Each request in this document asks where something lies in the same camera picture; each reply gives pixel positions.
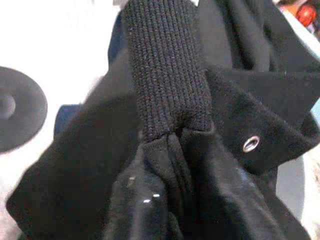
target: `metal grommet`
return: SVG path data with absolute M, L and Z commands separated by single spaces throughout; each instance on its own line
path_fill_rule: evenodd
M 260 137 L 258 136 L 253 136 L 253 137 L 250 137 L 243 145 L 243 152 L 244 153 L 249 153 L 253 150 L 256 149 L 256 147 L 259 145 L 260 143 Z

